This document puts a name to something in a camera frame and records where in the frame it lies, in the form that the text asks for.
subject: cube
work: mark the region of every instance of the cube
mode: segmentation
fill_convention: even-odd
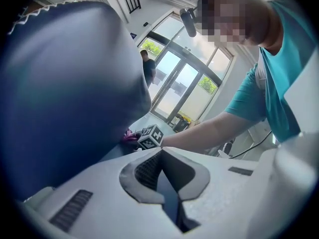
[[[138,140],[139,146],[142,149],[159,147],[163,141],[163,136],[163,132],[156,124],[149,125]]]

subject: black headset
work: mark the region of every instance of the black headset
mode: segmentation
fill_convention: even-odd
[[[195,37],[197,34],[197,31],[195,29],[195,24],[197,23],[194,11],[197,9],[195,8],[189,8],[189,9],[181,9],[179,11],[179,16],[181,21],[183,21],[183,24],[186,28],[186,31],[190,37]]]

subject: tree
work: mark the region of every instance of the tree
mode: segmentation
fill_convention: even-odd
[[[211,95],[214,93],[217,86],[213,84],[210,78],[204,77],[200,82],[198,82],[198,85],[201,86],[203,89],[205,89],[207,92],[209,92]]]
[[[143,45],[142,45],[143,50],[147,50],[151,54],[155,55],[156,57],[160,54],[161,52],[161,47],[157,46],[155,43],[152,41],[146,40]]]

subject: person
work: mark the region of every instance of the person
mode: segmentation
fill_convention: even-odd
[[[154,79],[156,76],[155,61],[149,58],[149,54],[146,50],[141,50],[140,53],[143,59],[143,70],[144,70],[146,84],[149,88],[151,83],[154,83]]]
[[[258,45],[259,61],[218,116],[165,137],[162,146],[202,152],[267,118],[283,142],[300,132],[284,94],[312,55],[317,39],[293,0],[199,0],[195,26],[208,40]]]

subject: black cable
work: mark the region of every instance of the black cable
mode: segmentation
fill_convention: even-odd
[[[257,147],[257,146],[260,145],[260,144],[262,144],[262,143],[267,139],[267,137],[271,134],[271,132],[272,132],[272,131],[269,131],[269,133],[265,136],[265,138],[264,138],[261,142],[259,142],[259,143],[257,143],[256,145],[250,147],[249,149],[244,150],[243,152],[237,154],[236,156],[230,157],[229,159],[235,158],[235,157],[239,157],[239,156],[241,156],[242,154],[245,154],[247,151],[250,151],[251,149]]]

